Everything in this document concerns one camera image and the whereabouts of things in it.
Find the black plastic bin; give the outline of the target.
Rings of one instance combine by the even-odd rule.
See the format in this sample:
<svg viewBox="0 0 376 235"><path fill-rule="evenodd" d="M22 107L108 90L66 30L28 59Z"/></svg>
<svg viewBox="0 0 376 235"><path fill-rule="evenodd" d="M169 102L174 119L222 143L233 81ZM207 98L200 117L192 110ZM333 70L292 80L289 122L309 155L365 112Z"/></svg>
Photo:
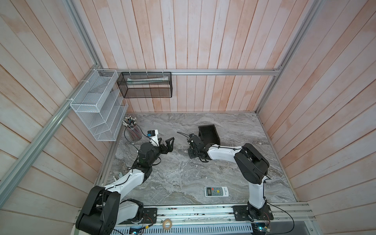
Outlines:
<svg viewBox="0 0 376 235"><path fill-rule="evenodd" d="M220 137L217 133L216 127L214 124L202 125L198 127L199 129L199 145L208 145L215 144L221 145Z"/></svg>

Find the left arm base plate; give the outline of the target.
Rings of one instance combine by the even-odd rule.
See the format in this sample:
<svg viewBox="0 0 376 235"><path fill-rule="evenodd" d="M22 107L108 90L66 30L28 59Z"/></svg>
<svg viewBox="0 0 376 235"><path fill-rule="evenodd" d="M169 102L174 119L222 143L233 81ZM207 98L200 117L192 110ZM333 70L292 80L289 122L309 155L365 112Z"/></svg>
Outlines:
<svg viewBox="0 0 376 235"><path fill-rule="evenodd" d="M133 224L154 224L157 221L156 207L138 209L136 216L128 221Z"/></svg>

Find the white remote control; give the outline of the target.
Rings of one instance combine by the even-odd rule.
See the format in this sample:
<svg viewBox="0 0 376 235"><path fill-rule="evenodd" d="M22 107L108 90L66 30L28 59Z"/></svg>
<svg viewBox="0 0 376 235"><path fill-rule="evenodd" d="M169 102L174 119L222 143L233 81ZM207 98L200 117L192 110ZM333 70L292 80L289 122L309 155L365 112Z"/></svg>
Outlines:
<svg viewBox="0 0 376 235"><path fill-rule="evenodd" d="M229 191L227 187L204 187L206 197L228 197Z"/></svg>

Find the aluminium frame rail left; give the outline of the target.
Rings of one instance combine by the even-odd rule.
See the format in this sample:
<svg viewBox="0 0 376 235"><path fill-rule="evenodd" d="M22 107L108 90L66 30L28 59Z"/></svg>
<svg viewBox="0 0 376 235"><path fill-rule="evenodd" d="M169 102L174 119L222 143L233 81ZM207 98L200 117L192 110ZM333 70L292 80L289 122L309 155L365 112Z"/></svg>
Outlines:
<svg viewBox="0 0 376 235"><path fill-rule="evenodd" d="M36 135L33 141L27 146L27 148L21 153L20 157L7 171L4 178L1 180L1 207L5 205L10 198L16 187L23 180L28 173L32 165L50 142L56 131L60 128L63 121L67 118L71 111L71 103L76 97L84 84L88 82L88 78L98 69L100 65L93 65L89 71L84 75L83 79L79 81L76 88L70 93L68 98L65 99L63 104L50 118L48 123L42 128Z"/></svg>

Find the roll of tape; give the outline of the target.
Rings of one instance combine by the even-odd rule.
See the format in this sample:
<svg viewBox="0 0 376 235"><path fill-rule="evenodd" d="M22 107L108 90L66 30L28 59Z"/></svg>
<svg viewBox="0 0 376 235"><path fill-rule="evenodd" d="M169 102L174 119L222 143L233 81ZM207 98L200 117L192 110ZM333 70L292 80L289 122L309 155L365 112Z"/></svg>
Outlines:
<svg viewBox="0 0 376 235"><path fill-rule="evenodd" d="M169 231L172 228L172 221L167 218L162 222L162 227L165 231Z"/></svg>

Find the aluminium frame rail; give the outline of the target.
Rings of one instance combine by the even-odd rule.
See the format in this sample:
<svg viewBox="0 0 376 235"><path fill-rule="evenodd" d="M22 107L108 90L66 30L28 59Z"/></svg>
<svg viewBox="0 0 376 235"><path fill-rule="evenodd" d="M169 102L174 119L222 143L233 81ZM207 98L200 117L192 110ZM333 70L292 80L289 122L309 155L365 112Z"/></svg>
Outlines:
<svg viewBox="0 0 376 235"><path fill-rule="evenodd" d="M290 61L294 57L297 49L299 48L300 44L302 43L305 35L307 34L309 28L311 27L312 23L314 22L315 18L317 17L318 13L320 12L323 4L325 1L312 1L310 8L307 11L303 21L299 24L299 28L296 34L293 37L293 40L289 44L289 48L285 53L283 60L279 64L277 68L277 74L273 76L273 78L268 83L265 92L262 94L261 100L258 103L257 109L255 113L259 116L263 110L264 105L266 104L268 98L270 97L274 87L276 86L277 82L279 81L280 77L286 70L287 66L289 65Z"/></svg>
<svg viewBox="0 0 376 235"><path fill-rule="evenodd" d="M76 97L84 84L88 82L88 78L98 69L100 65L93 65L89 71L84 75L83 79L79 81L76 88L70 93L68 98L65 99L63 104L50 118L48 123L42 128L36 135L33 141L27 146L27 148L21 153L20 157L7 171L4 178L1 180L1 207L5 205L10 198L16 187L23 180L28 173L32 165L50 142L56 131L60 128L63 121L67 118L71 111L71 103Z"/></svg>

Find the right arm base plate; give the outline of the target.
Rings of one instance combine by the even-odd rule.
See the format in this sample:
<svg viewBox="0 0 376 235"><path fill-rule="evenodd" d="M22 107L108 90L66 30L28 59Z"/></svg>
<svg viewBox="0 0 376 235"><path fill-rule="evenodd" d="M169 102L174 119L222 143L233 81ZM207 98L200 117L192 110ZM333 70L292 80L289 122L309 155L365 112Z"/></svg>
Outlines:
<svg viewBox="0 0 376 235"><path fill-rule="evenodd" d="M236 221L251 221L255 220L273 220L274 216L268 204L257 209L256 207L248 204L247 206L232 206Z"/></svg>

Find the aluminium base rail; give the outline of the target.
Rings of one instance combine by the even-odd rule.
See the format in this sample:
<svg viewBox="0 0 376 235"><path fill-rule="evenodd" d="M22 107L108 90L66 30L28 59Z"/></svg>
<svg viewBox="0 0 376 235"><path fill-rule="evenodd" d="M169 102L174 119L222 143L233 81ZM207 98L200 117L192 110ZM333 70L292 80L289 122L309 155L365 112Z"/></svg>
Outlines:
<svg viewBox="0 0 376 235"><path fill-rule="evenodd" d="M273 220L255 220L256 222L293 222L315 219L315 216L307 203L282 203L268 204L274 216ZM181 206L154 206L158 209L157 221L154 225L161 225L169 218L172 224L194 223L239 223L236 221L232 206L246 206L246 204L219 204L219 205L181 205ZM128 220L120 224L133 224Z"/></svg>

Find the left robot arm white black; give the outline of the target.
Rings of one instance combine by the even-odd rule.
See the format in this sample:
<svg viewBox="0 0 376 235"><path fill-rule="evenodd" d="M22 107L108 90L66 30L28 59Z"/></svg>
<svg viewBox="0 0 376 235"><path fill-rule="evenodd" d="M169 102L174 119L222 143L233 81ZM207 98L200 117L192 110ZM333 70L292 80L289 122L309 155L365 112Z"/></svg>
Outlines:
<svg viewBox="0 0 376 235"><path fill-rule="evenodd" d="M135 199L125 199L134 188L151 175L156 160L173 151L174 138L163 141L157 130L146 134L148 142L141 144L137 157L128 173L104 187L94 186L76 220L75 227L89 235L110 235L124 222L140 223L145 220L144 204Z"/></svg>

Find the aluminium frame rail horizontal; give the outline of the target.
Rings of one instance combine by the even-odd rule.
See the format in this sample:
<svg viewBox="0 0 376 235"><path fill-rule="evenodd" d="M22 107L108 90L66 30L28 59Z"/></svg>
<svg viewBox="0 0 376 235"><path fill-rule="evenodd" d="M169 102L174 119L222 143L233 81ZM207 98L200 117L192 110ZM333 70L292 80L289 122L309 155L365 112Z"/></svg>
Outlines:
<svg viewBox="0 0 376 235"><path fill-rule="evenodd" d="M136 72L170 72L171 75L278 75L278 69L104 69L104 71L117 71L126 73Z"/></svg>

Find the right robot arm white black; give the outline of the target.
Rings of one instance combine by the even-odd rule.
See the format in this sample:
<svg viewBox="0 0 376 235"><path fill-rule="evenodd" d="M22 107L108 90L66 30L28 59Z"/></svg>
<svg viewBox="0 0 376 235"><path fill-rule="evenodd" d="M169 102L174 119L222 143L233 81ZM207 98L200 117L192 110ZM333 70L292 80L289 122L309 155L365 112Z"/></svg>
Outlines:
<svg viewBox="0 0 376 235"><path fill-rule="evenodd" d="M270 167L266 158L249 143L238 147L205 144L199 136L190 134L188 138L190 147L189 157L199 158L202 162L222 160L236 163L243 177L249 183L249 199L247 203L248 214L257 219L269 211L264 196L264 182L268 179Z"/></svg>

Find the mesh pencil cup with pens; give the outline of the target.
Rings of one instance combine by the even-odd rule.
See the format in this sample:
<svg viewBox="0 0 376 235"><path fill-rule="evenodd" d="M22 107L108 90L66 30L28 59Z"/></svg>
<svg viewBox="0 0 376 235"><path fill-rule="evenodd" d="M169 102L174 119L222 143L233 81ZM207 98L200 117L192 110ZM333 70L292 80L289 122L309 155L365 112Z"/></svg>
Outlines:
<svg viewBox="0 0 376 235"><path fill-rule="evenodd" d="M143 135L141 129L137 126L136 117L126 116L124 117L122 123L125 126L125 131L128 133L133 142L137 142L142 138Z"/></svg>

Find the aluminium frame rail right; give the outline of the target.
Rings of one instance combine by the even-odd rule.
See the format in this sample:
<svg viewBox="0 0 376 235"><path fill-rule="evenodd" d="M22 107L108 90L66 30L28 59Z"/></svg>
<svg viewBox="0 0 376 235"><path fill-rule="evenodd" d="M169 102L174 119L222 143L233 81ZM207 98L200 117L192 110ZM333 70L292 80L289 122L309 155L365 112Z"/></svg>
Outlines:
<svg viewBox="0 0 376 235"><path fill-rule="evenodd" d="M318 13L320 12L323 4L325 1L312 1L310 8L307 11L303 21L299 24L299 28L296 34L293 37L293 40L289 44L289 48L285 53L283 60L279 64L277 68L277 74L273 76L273 78L268 83L265 92L262 94L261 100L258 103L257 109L255 113L259 116L263 110L264 105L266 104L268 98L270 97L274 87L276 86L277 82L279 81L280 77L286 70L287 66L289 65L290 61L294 57L297 49L299 48L300 44L302 43L305 35L307 34L309 28L311 27L312 23L314 22L315 18L317 17Z"/></svg>

